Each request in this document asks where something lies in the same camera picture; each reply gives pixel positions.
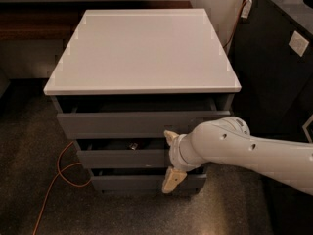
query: drawer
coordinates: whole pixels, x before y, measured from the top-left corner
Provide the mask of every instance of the drawer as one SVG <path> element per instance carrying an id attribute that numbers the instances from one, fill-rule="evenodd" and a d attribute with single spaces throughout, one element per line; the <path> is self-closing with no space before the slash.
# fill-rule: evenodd
<path id="1" fill-rule="evenodd" d="M 165 138 L 77 140 L 84 168 L 164 168 L 170 166 Z M 138 144 L 136 150 L 131 144 Z"/>
<path id="2" fill-rule="evenodd" d="M 68 139 L 163 137 L 165 129 L 189 133 L 198 124 L 228 116 L 228 111 L 58 114 Z"/>
<path id="3" fill-rule="evenodd" d="M 138 171 L 135 174 L 130 175 L 109 175 L 103 176 L 102 170 L 95 172 L 95 176 L 91 178 L 91 181 L 96 190 L 100 191 L 133 191 L 133 190 L 161 190 L 162 183 L 165 178 L 166 168 L 151 170 L 147 174 L 147 171 L 142 171 L 140 174 Z M 177 187 L 177 190 L 188 189 L 200 189 L 203 187 L 206 181 L 206 174 L 189 174 L 187 178 Z"/>

